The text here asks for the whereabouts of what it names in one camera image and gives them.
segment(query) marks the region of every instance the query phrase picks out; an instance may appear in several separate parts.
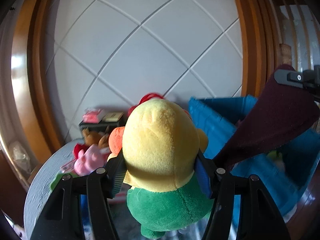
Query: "wooden floor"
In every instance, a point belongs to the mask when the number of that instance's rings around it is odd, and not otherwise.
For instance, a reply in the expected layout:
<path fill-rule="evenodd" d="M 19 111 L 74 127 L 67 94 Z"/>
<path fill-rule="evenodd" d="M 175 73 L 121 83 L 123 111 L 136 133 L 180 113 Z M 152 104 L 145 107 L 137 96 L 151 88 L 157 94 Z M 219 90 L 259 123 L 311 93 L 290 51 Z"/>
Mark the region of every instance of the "wooden floor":
<path fill-rule="evenodd" d="M 304 237 L 319 225 L 320 215 L 320 166 L 318 165 L 306 191 L 297 204 L 297 211 L 288 221 L 287 227 L 292 240 Z"/>

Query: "pink plush toy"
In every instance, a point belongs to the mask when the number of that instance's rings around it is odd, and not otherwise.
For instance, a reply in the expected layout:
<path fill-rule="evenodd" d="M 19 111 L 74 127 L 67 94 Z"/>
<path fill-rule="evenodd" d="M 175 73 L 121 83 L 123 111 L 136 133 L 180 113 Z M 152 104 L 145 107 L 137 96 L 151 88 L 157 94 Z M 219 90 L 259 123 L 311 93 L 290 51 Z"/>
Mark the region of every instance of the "pink plush toy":
<path fill-rule="evenodd" d="M 93 144 L 84 152 L 80 150 L 78 159 L 75 162 L 74 169 L 79 176 L 89 175 L 95 169 L 103 167 L 105 158 L 101 154 L 98 145 Z"/>

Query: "green plush toy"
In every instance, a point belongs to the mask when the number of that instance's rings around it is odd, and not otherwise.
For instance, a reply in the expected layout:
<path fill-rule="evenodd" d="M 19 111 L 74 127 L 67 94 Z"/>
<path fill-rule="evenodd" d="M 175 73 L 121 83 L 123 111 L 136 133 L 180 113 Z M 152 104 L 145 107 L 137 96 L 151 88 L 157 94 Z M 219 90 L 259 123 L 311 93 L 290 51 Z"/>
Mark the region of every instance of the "green plush toy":
<path fill-rule="evenodd" d="M 166 231 L 197 222 L 213 200 L 201 192 L 194 174 L 199 148 L 208 138 L 177 104 L 153 99 L 131 113 L 122 138 L 127 164 L 127 204 L 141 234 L 160 238 Z"/>

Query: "green plush body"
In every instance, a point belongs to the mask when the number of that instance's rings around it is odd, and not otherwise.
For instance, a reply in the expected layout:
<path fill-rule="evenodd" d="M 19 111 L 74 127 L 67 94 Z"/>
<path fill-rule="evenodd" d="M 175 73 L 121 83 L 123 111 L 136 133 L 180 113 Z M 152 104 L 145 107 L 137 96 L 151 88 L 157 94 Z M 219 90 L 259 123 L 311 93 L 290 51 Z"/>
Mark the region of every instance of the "green plush body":
<path fill-rule="evenodd" d="M 165 231 L 178 230 L 199 221 L 211 211 L 213 200 L 201 192 L 197 178 L 174 191 L 155 193 L 142 188 L 128 191 L 127 204 L 141 224 L 141 234 L 159 238 Z"/>

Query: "dark maroon cloth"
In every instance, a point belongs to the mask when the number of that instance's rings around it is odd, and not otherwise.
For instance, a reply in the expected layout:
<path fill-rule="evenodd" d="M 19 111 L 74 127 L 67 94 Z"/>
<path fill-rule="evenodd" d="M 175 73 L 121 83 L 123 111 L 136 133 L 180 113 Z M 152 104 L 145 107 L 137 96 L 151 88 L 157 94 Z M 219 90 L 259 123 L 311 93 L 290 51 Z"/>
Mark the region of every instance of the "dark maroon cloth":
<path fill-rule="evenodd" d="M 286 64 L 277 69 L 294 71 Z M 273 73 L 255 106 L 213 160 L 217 167 L 228 168 L 274 150 L 310 128 L 319 114 L 309 92 L 278 84 Z"/>

